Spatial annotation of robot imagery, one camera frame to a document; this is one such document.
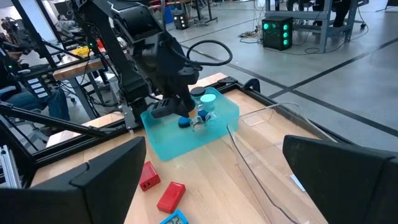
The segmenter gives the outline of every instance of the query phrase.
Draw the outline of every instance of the concrete floor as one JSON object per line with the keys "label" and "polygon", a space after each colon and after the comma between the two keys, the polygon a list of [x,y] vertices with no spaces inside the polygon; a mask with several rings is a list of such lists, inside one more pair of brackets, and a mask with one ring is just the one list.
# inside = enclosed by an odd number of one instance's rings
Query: concrete floor
{"label": "concrete floor", "polygon": [[[240,43],[238,35],[253,30],[256,2],[224,2],[212,7],[218,22],[209,26],[192,26],[170,33],[184,50],[200,40],[214,39],[225,43],[233,52],[229,65],[205,67],[200,78],[222,72],[245,82],[258,78],[261,93],[278,102],[299,103],[314,122],[361,146],[398,151],[398,64],[394,59],[398,51],[397,8],[387,12],[387,0],[371,1],[361,7],[363,19],[369,27],[366,35],[344,44],[328,54],[304,54],[309,47],[319,47],[319,36],[295,32],[291,49],[274,52],[261,44]],[[352,39],[366,32],[356,24]],[[329,39],[327,51],[343,43],[343,37]],[[227,58],[219,46],[204,44],[195,48],[191,59],[214,62]],[[69,102],[72,120],[88,121],[81,104]],[[98,108],[106,112],[109,108]]]}

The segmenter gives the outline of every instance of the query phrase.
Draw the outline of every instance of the red foam block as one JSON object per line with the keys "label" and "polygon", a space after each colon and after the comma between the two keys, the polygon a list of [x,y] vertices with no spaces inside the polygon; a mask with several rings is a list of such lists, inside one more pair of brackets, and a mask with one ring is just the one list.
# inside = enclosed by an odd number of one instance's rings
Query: red foam block
{"label": "red foam block", "polygon": [[144,163],[142,168],[141,178],[139,179],[139,186],[143,191],[150,189],[156,184],[160,183],[159,175],[156,173],[154,166],[150,161]]}
{"label": "red foam block", "polygon": [[185,185],[171,182],[157,203],[157,208],[162,212],[173,213],[185,192]]}

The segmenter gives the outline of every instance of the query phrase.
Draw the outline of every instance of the light blue container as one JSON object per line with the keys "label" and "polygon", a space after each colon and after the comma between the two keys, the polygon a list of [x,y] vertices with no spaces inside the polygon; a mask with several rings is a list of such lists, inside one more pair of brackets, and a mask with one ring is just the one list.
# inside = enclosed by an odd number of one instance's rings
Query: light blue container
{"label": "light blue container", "polygon": [[207,88],[206,94],[216,95],[217,119],[195,131],[192,128],[180,128],[178,126],[180,116],[176,114],[158,119],[153,118],[149,111],[141,114],[148,140],[160,160],[173,159],[228,133],[226,125],[239,116],[239,106],[214,88]]}

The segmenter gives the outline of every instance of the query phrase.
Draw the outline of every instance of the wooden table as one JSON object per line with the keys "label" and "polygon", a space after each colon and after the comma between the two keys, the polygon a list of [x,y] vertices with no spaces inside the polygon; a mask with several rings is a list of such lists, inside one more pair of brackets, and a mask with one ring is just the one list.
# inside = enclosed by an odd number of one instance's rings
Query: wooden table
{"label": "wooden table", "polygon": [[[124,51],[124,54],[125,54],[125,56],[129,57],[127,50]],[[112,62],[111,62],[109,56],[106,55],[105,59],[109,62],[110,65],[112,65]],[[75,62],[77,60],[78,60],[77,58],[72,57],[70,55],[64,55],[62,57],[62,61],[59,63],[59,65],[65,65],[70,62]],[[102,64],[101,59],[96,58],[96,59],[90,60],[88,62],[82,62],[77,65],[72,65],[67,68],[57,70],[53,73],[54,79],[56,79],[58,81],[68,80],[70,82],[73,90],[75,91],[77,97],[80,100],[81,105],[85,109],[85,111],[90,119],[95,119],[95,118],[97,118],[97,116],[95,115],[92,107],[90,106],[87,96],[82,90],[82,87],[77,82],[76,77],[78,77],[80,75],[84,75],[86,73],[98,71],[102,68],[103,68],[103,64]],[[98,90],[98,87],[96,86],[95,81],[92,81],[91,77],[89,77],[89,79],[90,79],[91,84],[94,87],[94,90],[98,94],[98,97],[101,97],[100,93],[98,92],[99,90]]]}
{"label": "wooden table", "polygon": [[[127,50],[124,51],[124,54],[126,56],[128,56]],[[105,58],[107,59],[109,64],[112,64],[111,60],[109,59],[109,56],[106,55]],[[58,64],[58,66],[65,65],[70,62],[76,62],[77,60],[79,60],[79,59],[72,57],[70,55],[64,55],[62,57],[61,62]],[[64,80],[69,80],[71,78],[75,78],[79,75],[83,75],[84,73],[97,71],[102,68],[103,68],[103,64],[101,62],[101,59],[96,58],[96,59],[90,60],[88,63],[82,62],[77,65],[72,65],[67,68],[57,70],[53,73],[53,76],[54,76],[54,79],[56,79],[58,81],[64,81]]]}
{"label": "wooden table", "polygon": [[[206,86],[225,77],[222,73],[199,80],[195,86]],[[264,108],[264,105],[239,90],[224,94],[239,105],[240,113],[246,114]],[[248,161],[271,199],[299,223],[326,223],[307,193],[302,192],[289,177],[292,171],[283,157],[280,144],[287,131],[292,134],[313,137],[306,130],[297,127],[279,114],[273,115],[276,123],[262,126],[269,133],[267,140],[271,147],[264,150],[253,146]],[[87,125],[103,126],[117,119],[120,114],[109,114]],[[52,136],[49,145],[64,141],[75,134],[63,132]],[[32,185],[39,184],[70,170],[96,156],[136,137],[146,136],[144,130],[127,133],[118,138],[70,156],[39,169]],[[248,138],[250,144],[261,146],[259,139]],[[291,223],[278,208],[269,201],[262,209],[250,185],[236,164],[236,156],[229,136],[224,136],[205,146],[194,149],[170,161],[160,161],[147,140],[146,160],[151,161],[160,175],[161,183],[143,192],[139,187],[132,200],[125,223],[159,223],[169,214],[160,212],[156,204],[170,181],[185,184],[187,191],[178,208],[183,211],[190,223]]]}

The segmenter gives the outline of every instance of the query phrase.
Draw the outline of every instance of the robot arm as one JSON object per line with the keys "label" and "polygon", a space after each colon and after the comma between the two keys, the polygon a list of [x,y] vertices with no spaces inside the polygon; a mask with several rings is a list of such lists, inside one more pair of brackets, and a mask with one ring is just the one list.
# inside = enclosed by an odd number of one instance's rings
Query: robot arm
{"label": "robot arm", "polygon": [[[152,17],[147,6],[127,0],[72,0],[75,18],[83,29],[102,40],[107,53],[118,70],[119,87],[123,100],[131,106],[134,116],[147,109],[145,97],[150,89],[163,94],[163,100],[150,108],[153,117],[160,118],[175,113],[188,117],[195,109],[188,85],[197,82],[201,65],[220,66],[223,63],[201,63],[184,56],[180,44]],[[127,42],[128,60],[109,24]]]}

